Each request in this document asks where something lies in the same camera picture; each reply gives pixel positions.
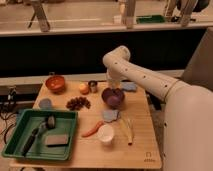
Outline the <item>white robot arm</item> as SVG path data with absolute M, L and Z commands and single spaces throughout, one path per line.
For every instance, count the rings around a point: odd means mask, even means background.
M 127 78 L 165 102 L 163 171 L 213 171 L 213 92 L 129 62 L 119 46 L 103 57 L 110 84 Z

